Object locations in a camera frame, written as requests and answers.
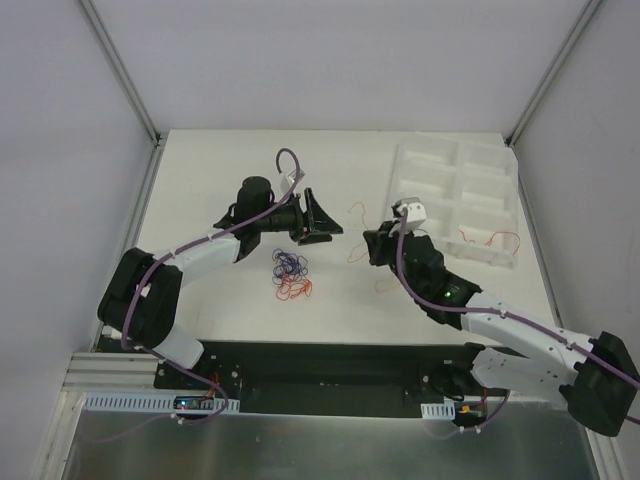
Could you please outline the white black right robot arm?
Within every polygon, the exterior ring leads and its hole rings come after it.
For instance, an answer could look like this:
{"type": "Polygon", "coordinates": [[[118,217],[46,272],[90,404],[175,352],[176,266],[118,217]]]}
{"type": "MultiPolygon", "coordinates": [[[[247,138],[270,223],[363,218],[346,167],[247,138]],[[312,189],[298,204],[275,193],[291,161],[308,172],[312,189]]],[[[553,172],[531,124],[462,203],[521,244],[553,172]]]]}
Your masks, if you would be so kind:
{"type": "Polygon", "coordinates": [[[446,268],[426,236],[386,221],[363,233],[369,262],[389,268],[409,297],[435,322],[491,339],[511,350],[478,348],[450,369],[452,387],[517,391],[565,406],[582,426],[617,436],[639,391],[639,372],[624,341],[607,331],[593,337],[517,313],[479,285],[446,268]]]}

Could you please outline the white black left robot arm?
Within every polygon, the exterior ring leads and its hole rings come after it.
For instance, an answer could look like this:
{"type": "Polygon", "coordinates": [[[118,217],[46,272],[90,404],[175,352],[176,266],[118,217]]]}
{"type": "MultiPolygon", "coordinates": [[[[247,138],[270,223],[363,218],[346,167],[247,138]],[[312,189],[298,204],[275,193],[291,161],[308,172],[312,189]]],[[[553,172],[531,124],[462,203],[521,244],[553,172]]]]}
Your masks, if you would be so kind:
{"type": "Polygon", "coordinates": [[[236,202],[204,237],[189,249],[148,253],[137,247],[122,256],[99,303],[97,317],[134,345],[152,350],[176,364],[176,375],[188,388],[204,387],[211,365],[204,345],[176,324],[183,287],[246,258],[263,233],[286,232],[299,245],[330,242],[343,232],[318,204],[310,188],[274,201],[270,182],[246,178],[236,202]]]}

